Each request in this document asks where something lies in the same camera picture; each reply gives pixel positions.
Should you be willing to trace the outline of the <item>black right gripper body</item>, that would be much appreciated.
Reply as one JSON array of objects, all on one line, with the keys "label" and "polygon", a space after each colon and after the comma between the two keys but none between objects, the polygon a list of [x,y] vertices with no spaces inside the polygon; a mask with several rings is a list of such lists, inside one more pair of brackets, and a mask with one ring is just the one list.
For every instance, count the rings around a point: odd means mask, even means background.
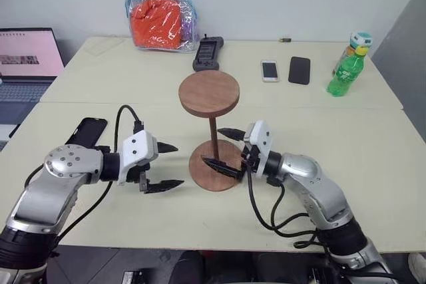
[{"label": "black right gripper body", "polygon": [[260,162],[260,150],[257,146],[253,146],[249,143],[244,144],[244,148],[241,153],[241,164],[240,164],[240,178],[242,179],[247,171],[250,173],[257,172]]}]

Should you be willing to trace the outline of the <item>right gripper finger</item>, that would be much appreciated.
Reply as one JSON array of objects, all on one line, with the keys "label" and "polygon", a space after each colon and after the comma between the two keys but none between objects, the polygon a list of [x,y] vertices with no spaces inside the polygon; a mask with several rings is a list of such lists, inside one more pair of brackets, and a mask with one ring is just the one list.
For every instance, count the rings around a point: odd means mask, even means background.
[{"label": "right gripper finger", "polygon": [[240,181],[243,178],[243,171],[233,168],[223,161],[215,158],[209,158],[207,156],[202,156],[202,161],[219,174],[234,178],[237,181]]},{"label": "right gripper finger", "polygon": [[221,135],[235,141],[243,141],[246,132],[235,128],[220,128],[217,129]]}]

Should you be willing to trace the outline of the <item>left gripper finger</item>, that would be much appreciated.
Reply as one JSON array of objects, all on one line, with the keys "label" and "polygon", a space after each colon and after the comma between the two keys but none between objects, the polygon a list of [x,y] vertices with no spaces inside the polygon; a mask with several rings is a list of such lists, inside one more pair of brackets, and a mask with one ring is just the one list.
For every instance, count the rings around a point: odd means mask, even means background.
[{"label": "left gripper finger", "polygon": [[144,189],[145,194],[157,194],[167,192],[174,189],[184,183],[184,180],[162,180],[159,183],[152,184],[150,180],[147,180],[146,187]]},{"label": "left gripper finger", "polygon": [[171,153],[171,152],[177,152],[178,148],[171,145],[166,144],[163,142],[157,142],[157,149],[159,154],[165,154],[165,153]]}]

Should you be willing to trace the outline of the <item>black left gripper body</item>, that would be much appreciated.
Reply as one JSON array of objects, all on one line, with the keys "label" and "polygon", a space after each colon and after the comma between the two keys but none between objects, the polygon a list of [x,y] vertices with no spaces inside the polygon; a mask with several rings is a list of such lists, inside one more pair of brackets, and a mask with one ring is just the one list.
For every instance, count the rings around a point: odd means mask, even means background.
[{"label": "black left gripper body", "polygon": [[149,179],[147,178],[146,172],[150,170],[150,164],[143,166],[136,165],[131,168],[127,173],[127,182],[139,185],[139,191],[144,194],[148,193]]}]

